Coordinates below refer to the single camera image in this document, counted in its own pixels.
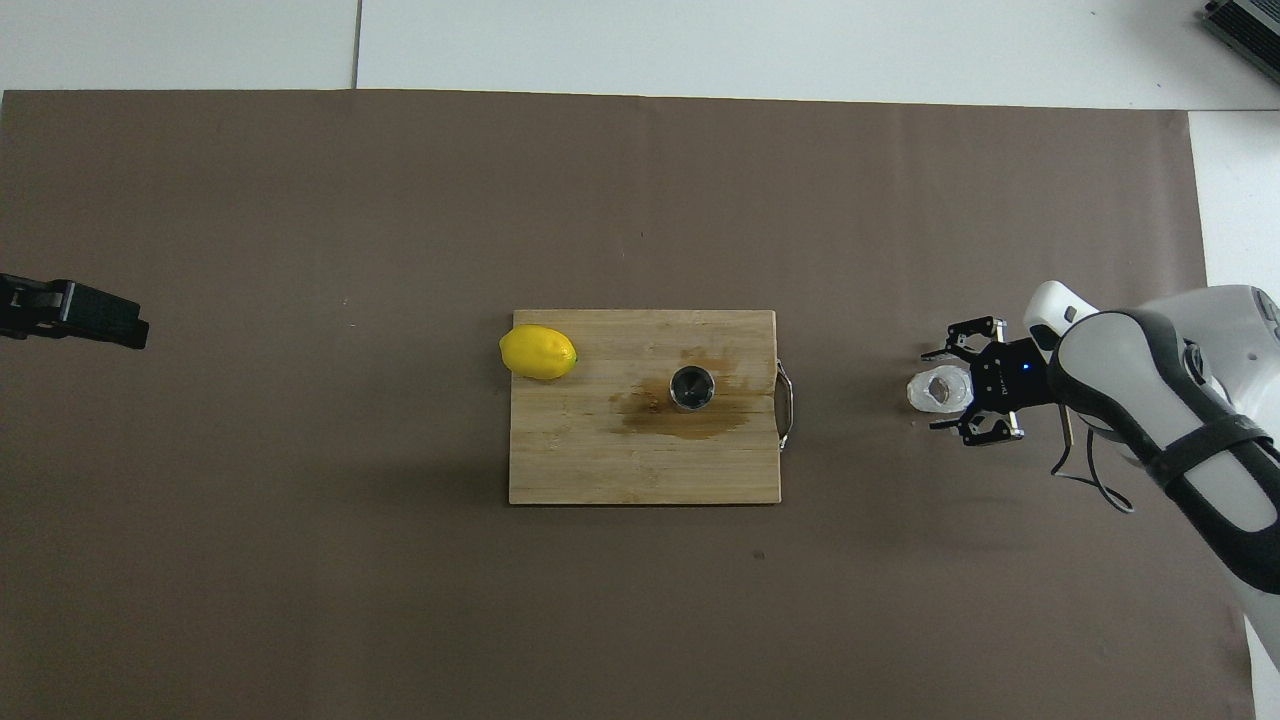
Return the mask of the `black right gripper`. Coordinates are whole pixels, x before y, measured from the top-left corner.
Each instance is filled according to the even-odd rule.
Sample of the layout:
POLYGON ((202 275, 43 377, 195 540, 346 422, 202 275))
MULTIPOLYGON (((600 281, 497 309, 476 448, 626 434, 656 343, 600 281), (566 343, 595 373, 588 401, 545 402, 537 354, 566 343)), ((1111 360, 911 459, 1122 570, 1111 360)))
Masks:
POLYGON ((947 327, 940 348, 920 355, 922 363, 972 363, 978 406, 929 421, 931 430, 952 430, 966 447, 1014 442, 1025 437, 1015 411, 1053 402, 1041 348, 1033 338, 1004 342, 1006 327, 997 316, 956 322, 947 327))

